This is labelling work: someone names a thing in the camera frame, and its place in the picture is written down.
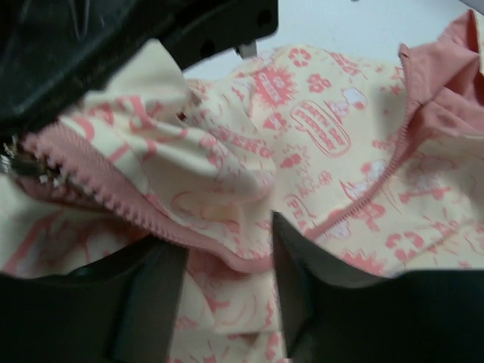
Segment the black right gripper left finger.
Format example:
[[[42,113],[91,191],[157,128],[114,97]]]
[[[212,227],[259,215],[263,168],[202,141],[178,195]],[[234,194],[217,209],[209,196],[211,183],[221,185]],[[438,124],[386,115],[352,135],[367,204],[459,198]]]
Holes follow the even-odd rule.
[[[165,362],[188,252],[149,236],[66,275],[1,276],[3,362]]]

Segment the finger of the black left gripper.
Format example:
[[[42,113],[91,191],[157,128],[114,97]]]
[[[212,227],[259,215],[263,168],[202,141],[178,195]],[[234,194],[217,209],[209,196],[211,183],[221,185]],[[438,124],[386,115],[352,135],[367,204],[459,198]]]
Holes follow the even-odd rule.
[[[182,69],[276,32],[278,2],[3,1],[1,130],[34,132],[159,40]]]

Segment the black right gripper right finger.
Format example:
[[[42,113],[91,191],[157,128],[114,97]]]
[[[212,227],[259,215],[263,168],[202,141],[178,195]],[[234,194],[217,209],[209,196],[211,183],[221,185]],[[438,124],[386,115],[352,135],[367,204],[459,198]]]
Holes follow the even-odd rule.
[[[312,243],[280,213],[272,246],[293,362],[481,362],[483,273],[415,270],[383,278]]]

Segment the cream pink printed jacket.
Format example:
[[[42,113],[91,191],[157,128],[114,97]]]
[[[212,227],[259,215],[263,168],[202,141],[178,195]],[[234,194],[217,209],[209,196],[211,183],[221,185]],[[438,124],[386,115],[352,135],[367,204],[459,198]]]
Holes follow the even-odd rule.
[[[165,362],[293,362],[273,213],[383,278],[483,273],[483,16],[399,60],[288,45],[187,79],[148,41],[48,125],[1,134],[1,276],[152,236],[188,252]]]

